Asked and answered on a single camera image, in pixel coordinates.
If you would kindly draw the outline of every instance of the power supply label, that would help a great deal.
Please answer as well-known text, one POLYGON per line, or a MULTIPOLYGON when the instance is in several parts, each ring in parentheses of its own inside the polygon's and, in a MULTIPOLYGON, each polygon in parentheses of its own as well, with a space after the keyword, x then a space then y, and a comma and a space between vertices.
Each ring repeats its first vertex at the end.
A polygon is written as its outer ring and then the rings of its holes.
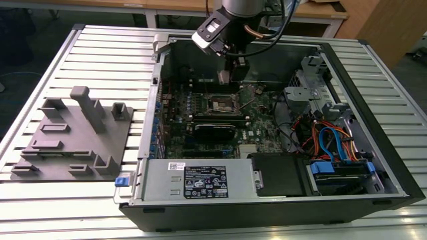
POLYGON ((184 167, 185 199, 228 198, 226 166, 184 167))

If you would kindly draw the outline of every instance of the floor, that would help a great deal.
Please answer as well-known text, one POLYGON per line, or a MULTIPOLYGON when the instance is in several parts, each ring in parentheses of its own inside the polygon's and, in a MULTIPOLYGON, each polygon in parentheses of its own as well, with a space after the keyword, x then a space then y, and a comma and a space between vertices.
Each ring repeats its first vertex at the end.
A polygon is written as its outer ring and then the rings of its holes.
MULTIPOLYGON (((44 73, 73 24, 85 23, 89 25, 121 27, 144 27, 147 24, 143 15, 125 13, 60 11, 59 16, 59 19, 53 20, 47 10, 31 11, 31 19, 36 31, 27 37, 27 42, 32 49, 33 60, 21 66, 9 66, 0 61, 0 83, 5 87, 4 92, 0 92, 0 139, 7 133, 40 80, 40 77, 33 73, 44 73), (7 73, 15 72, 32 73, 3 76, 7 73)), ((159 21, 161 28, 195 30, 203 23, 204 18, 183 16, 180 18, 167 19, 165 16, 161 16, 159 21)), ((427 65, 412 61, 411 57, 406 56, 392 72, 419 106, 424 112, 427 112, 427 82, 424 82, 427 79, 427 65)))

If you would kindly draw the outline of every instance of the slotted metal surface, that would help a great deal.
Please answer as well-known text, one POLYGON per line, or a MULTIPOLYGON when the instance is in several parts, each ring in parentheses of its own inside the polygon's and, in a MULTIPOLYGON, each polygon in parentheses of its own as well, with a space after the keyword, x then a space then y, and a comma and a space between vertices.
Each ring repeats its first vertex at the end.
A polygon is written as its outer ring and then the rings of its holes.
MULTIPOLYGON (((85 26, 73 30, 53 60, 33 105, 16 119, 0 147, 0 239, 387 239, 420 240, 427 237, 427 201, 395 211, 382 211, 347 224, 260 227, 175 233, 141 232, 119 211, 119 203, 131 197, 131 188, 115 188, 112 182, 12 183, 11 169, 44 117, 37 107, 43 98, 65 98, 75 85, 91 88, 89 96, 103 105, 125 102, 136 109, 124 151, 121 172, 136 170, 137 147, 144 127, 149 79, 152 76, 152 42, 156 33, 172 30, 132 27, 85 26)), ((191 35, 189 31, 173 33, 191 35)), ((324 42, 308 37, 286 40, 324 42)), ((427 194, 427 127, 426 115, 398 81, 374 57, 370 48, 355 40, 327 40, 336 51, 362 96, 376 116, 419 186, 427 194)), ((342 89, 332 81, 343 102, 342 89)))

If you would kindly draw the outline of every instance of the table leg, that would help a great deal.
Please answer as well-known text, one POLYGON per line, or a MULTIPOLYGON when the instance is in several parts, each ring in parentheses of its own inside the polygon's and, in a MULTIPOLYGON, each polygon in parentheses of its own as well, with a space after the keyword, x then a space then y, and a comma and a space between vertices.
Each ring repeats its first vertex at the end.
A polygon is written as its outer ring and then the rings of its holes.
POLYGON ((49 12, 53 20, 57 20, 60 18, 60 10, 49 9, 48 12, 49 12))
POLYGON ((149 29, 156 29, 157 28, 157 22, 159 22, 159 17, 157 17, 157 12, 156 10, 145 9, 145 18, 147 18, 147 26, 149 29))
POLYGON ((326 28, 326 31, 323 33, 323 38, 332 39, 335 38, 336 33, 339 32, 340 26, 343 24, 343 19, 334 19, 330 23, 330 25, 326 28))

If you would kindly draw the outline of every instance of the motherboard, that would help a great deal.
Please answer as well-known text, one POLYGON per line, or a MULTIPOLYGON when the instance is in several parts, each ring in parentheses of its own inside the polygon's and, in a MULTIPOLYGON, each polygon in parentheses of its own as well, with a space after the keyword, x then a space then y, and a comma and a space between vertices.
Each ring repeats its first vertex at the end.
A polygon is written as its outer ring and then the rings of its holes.
POLYGON ((264 90, 246 84, 235 93, 193 92, 184 85, 165 91, 165 157, 236 159, 283 152, 272 118, 278 92, 264 90))

